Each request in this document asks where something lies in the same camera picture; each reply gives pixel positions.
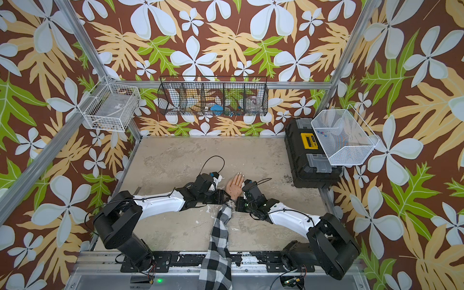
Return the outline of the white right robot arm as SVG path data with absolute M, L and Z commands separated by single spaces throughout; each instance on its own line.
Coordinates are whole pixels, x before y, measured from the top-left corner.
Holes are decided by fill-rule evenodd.
M 244 182 L 244 196 L 238 199 L 238 211 L 248 213 L 256 221 L 285 227 L 308 240 L 306 243 L 294 240 L 280 252 L 284 268 L 313 271 L 320 267 L 333 279 L 342 280 L 361 254 L 361 247 L 339 219 L 331 213 L 310 215 L 277 199 L 267 199 L 259 184 L 251 180 Z

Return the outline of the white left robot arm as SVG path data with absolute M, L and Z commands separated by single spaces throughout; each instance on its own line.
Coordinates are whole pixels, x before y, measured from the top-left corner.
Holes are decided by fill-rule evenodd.
M 223 177 L 218 172 L 199 174 L 194 182 L 171 192 L 151 196 L 119 192 L 93 218 L 95 232 L 107 250 L 118 250 L 123 256 L 123 268 L 146 273 L 159 266 L 158 259 L 134 229 L 139 221 L 169 212 L 197 209 L 202 205 L 222 205 L 230 199 L 218 188 Z

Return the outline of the mannequin hand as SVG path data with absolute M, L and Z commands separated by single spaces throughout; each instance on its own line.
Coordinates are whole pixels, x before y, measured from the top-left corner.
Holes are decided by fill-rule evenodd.
M 243 194 L 242 184 L 244 183 L 244 175 L 239 172 L 234 178 L 229 180 L 226 186 L 226 193 L 232 201 L 237 201 Z

